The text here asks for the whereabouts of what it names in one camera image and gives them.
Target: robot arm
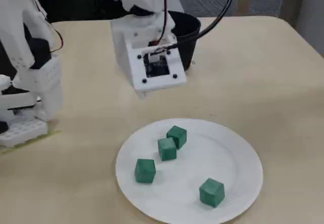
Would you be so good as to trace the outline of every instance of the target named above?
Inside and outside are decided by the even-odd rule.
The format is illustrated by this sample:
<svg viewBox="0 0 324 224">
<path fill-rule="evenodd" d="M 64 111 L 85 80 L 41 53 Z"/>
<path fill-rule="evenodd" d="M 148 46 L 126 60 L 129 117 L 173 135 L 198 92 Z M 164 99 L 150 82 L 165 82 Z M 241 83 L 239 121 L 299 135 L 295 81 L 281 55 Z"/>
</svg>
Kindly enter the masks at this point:
<svg viewBox="0 0 324 224">
<path fill-rule="evenodd" d="M 168 16 L 165 23 L 164 0 L 122 1 L 126 10 L 137 6 L 149 11 L 148 16 L 129 15 L 111 24 L 117 62 L 138 95 L 185 83 L 178 50 L 154 55 L 161 46 L 176 43 L 172 18 Z M 6 132 L 0 128 L 0 145 L 12 147 L 47 133 L 46 121 L 62 106 L 61 65 L 59 56 L 50 52 L 53 29 L 37 0 L 0 0 L 0 13 L 0 40 L 17 71 L 13 81 L 0 77 L 0 127 L 9 126 Z M 32 36 L 28 41 L 24 24 Z M 152 45 L 164 24 L 160 45 Z M 8 94 L 6 90 L 12 86 L 21 92 Z"/>
<path fill-rule="evenodd" d="M 0 126 L 9 127 L 6 132 L 0 128 L 0 145 L 12 147 L 46 134 L 46 121 L 62 105 L 60 61 L 50 52 L 53 29 L 42 12 L 37 0 L 0 0 L 0 40 L 17 71 L 13 81 L 0 77 Z"/>
</svg>

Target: paper plate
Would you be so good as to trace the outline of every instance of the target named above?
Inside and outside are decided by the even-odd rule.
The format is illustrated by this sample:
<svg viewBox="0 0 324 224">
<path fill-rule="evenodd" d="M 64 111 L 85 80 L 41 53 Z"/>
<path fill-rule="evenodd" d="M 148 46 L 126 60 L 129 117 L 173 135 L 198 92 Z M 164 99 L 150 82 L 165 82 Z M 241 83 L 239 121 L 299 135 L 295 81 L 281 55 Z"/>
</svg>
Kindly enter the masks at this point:
<svg viewBox="0 0 324 224">
<path fill-rule="evenodd" d="M 162 162 L 157 140 L 174 125 L 187 130 L 187 142 L 177 159 Z M 136 183 L 137 159 L 154 159 L 153 184 Z M 194 119 L 162 120 L 138 130 L 121 147 L 116 176 L 126 198 L 146 215 L 169 224 L 216 224 L 246 211 L 263 183 L 257 153 L 233 131 Z M 199 187 L 212 178 L 225 185 L 225 199 L 217 207 L 199 200 Z"/>
</svg>

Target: wire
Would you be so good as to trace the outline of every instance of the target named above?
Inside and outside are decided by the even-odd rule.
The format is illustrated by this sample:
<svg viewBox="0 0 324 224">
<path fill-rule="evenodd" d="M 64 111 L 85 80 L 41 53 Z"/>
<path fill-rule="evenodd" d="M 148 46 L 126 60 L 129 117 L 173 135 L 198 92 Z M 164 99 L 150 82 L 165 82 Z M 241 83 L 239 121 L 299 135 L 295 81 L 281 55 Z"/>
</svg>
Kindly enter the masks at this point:
<svg viewBox="0 0 324 224">
<path fill-rule="evenodd" d="M 60 40 L 61 40 L 61 46 L 60 46 L 58 49 L 55 49 L 55 50 L 51 51 L 51 53 L 54 53 L 54 52 L 56 52 L 56 51 L 59 51 L 59 50 L 61 50 L 61 49 L 64 47 L 64 40 L 63 40 L 63 37 L 62 37 L 61 33 L 60 33 L 57 29 L 55 29 L 54 27 L 53 27 L 53 29 L 54 29 L 54 31 L 57 33 L 57 35 L 59 35 L 59 37 L 60 37 Z"/>
<path fill-rule="evenodd" d="M 164 24 L 163 24 L 163 29 L 161 32 L 161 37 L 157 42 L 154 42 L 154 45 L 160 44 L 161 40 L 163 39 L 164 34 L 166 33 L 166 28 L 167 28 L 167 23 L 168 23 L 168 0 L 164 0 Z"/>
<path fill-rule="evenodd" d="M 190 37 L 190 38 L 188 38 L 186 40 L 183 40 L 181 42 L 177 42 L 176 44 L 173 44 L 173 45 L 164 47 L 163 50 L 161 50 L 159 52 L 156 51 L 156 53 L 162 53 L 162 52 L 165 52 L 166 50 L 178 48 L 180 45 L 182 45 L 184 43 L 189 43 L 189 42 L 197 41 L 198 39 L 202 38 L 204 35 L 208 34 L 224 18 L 225 14 L 227 13 L 228 9 L 230 8 L 232 2 L 233 2 L 233 0 L 227 0 L 224 8 L 219 13 L 219 15 L 217 16 L 217 18 L 213 21 L 213 23 L 210 24 L 206 29 L 204 29 L 203 31 L 201 31 L 197 36 L 192 36 L 192 37 Z"/>
<path fill-rule="evenodd" d="M 61 50 L 63 47 L 64 47 L 64 39 L 63 39 L 63 36 L 61 35 L 61 33 L 55 29 L 55 27 L 50 23 L 48 22 L 47 20 L 47 17 L 46 15 L 42 12 L 41 8 L 39 7 L 38 3 L 37 3 L 37 0 L 33 0 L 36 8 L 38 9 L 38 11 L 44 16 L 44 19 L 45 21 L 53 28 L 53 30 L 57 33 L 57 35 L 60 37 L 60 40 L 61 40 L 61 46 L 58 48 L 58 49 L 55 49 L 53 51 L 51 51 L 51 53 L 54 53 L 54 52 L 57 52 L 59 50 Z"/>
</svg>

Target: beige table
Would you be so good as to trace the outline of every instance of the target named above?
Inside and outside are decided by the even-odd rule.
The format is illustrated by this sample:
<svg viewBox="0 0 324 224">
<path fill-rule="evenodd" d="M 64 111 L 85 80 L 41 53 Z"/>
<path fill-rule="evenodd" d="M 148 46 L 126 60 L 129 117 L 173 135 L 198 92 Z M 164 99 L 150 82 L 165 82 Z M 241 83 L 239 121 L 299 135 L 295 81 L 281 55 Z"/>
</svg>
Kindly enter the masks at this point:
<svg viewBox="0 0 324 224">
<path fill-rule="evenodd" d="M 199 41 L 187 85 L 146 100 L 114 60 L 108 22 L 56 26 L 61 132 L 0 156 L 1 224 L 156 223 L 125 199 L 114 165 L 130 134 L 166 118 L 218 122 L 258 152 L 262 192 L 233 223 L 324 222 L 324 60 L 286 23 L 226 18 Z"/>
</svg>

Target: green block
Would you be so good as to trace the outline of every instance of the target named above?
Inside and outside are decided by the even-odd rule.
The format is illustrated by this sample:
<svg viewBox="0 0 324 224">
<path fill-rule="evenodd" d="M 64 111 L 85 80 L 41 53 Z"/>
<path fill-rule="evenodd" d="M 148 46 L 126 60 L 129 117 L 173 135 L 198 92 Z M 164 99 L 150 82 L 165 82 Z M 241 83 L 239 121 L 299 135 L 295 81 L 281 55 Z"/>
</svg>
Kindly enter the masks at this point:
<svg viewBox="0 0 324 224">
<path fill-rule="evenodd" d="M 157 145 L 158 153 L 162 161 L 174 160 L 177 158 L 177 148 L 173 138 L 159 139 Z"/>
<path fill-rule="evenodd" d="M 225 198 L 224 184 L 211 178 L 199 188 L 200 201 L 216 208 Z"/>
<path fill-rule="evenodd" d="M 172 129 L 167 132 L 167 138 L 173 138 L 179 150 L 187 142 L 187 130 L 173 126 Z"/>
<path fill-rule="evenodd" d="M 154 160 L 138 159 L 135 168 L 135 179 L 139 183 L 153 183 L 156 174 Z"/>
</svg>

